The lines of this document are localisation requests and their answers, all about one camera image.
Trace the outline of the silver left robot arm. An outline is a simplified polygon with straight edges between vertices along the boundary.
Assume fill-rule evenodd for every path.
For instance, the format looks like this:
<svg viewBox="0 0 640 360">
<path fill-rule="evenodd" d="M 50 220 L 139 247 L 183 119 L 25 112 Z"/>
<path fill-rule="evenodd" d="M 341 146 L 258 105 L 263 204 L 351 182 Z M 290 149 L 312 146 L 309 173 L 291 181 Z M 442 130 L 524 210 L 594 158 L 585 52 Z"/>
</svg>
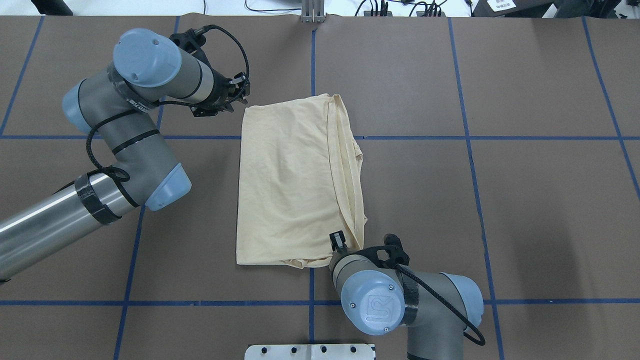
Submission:
<svg viewBox="0 0 640 360">
<path fill-rule="evenodd" d="M 228 77 L 202 49 L 206 33 L 229 36 L 243 71 Z M 145 206 L 157 211 L 187 194 L 192 183 L 150 112 L 186 107 L 194 117 L 233 112 L 250 94 L 250 62 L 230 32 L 210 24 L 169 37 L 146 28 L 122 34 L 105 69 L 62 98 L 68 121 L 86 135 L 93 169 L 1 223 L 1 283 Z"/>
</svg>

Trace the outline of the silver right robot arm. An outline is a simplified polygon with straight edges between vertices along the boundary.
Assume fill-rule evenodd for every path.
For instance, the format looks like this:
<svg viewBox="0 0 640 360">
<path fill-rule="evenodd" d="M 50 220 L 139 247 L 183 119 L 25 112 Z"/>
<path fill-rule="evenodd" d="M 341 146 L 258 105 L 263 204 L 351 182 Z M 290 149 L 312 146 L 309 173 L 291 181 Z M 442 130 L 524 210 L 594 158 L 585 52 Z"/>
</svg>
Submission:
<svg viewBox="0 0 640 360">
<path fill-rule="evenodd" d="M 486 345 L 479 328 L 485 304 L 474 280 L 414 271 L 395 234 L 360 250 L 347 245 L 343 231 L 329 240 L 334 288 L 346 317 L 362 333 L 382 336 L 407 328 L 408 360 L 461 360 L 464 339 Z"/>
</svg>

